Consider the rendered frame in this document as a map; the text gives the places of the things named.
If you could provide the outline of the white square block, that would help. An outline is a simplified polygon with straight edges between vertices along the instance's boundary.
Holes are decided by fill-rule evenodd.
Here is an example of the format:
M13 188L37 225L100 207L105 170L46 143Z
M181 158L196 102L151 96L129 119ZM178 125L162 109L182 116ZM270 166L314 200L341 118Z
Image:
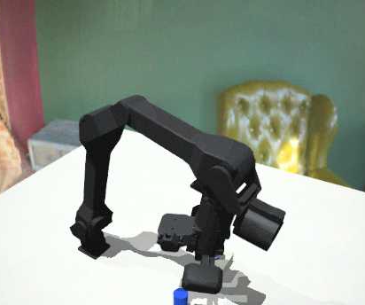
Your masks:
M226 272L230 268L233 257L234 257L234 252L224 249L223 255L219 255L219 258L214 260L214 265L216 267L219 266L220 269L223 270L223 276L225 276ZM201 261L194 261L194 263L201 264Z

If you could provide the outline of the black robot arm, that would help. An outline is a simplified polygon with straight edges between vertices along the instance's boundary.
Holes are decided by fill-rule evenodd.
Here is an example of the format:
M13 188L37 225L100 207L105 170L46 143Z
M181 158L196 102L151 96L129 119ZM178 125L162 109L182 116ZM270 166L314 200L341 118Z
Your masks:
M257 199L262 190L253 150L235 139L207 134L156 107L140 95L123 98L85 114L79 122L79 140L86 149L83 202L70 226L81 241L78 250L93 260L110 247L102 229L113 222L105 204L106 185L113 148L125 125L184 160L197 178L190 188L201 192L198 222L209 230L222 231L232 224L237 237L268 251L283 226L286 214ZM237 190L246 186L237 194ZM236 215L236 219L234 217ZM195 218L165 213L159 223L157 245L177 253L196 245ZM96 257L96 258L95 258Z

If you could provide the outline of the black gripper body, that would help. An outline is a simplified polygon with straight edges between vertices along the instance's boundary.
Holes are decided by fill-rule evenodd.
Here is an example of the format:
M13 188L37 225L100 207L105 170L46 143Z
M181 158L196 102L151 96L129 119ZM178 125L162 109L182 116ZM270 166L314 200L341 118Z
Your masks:
M189 292L217 294L222 288L223 270L214 265L214 257L223 255L224 241L230 238L231 225L222 231L207 229L198 222L198 208L199 205L192 208L191 216L196 216L194 254L202 255L201 264L192 262L185 265L181 288Z

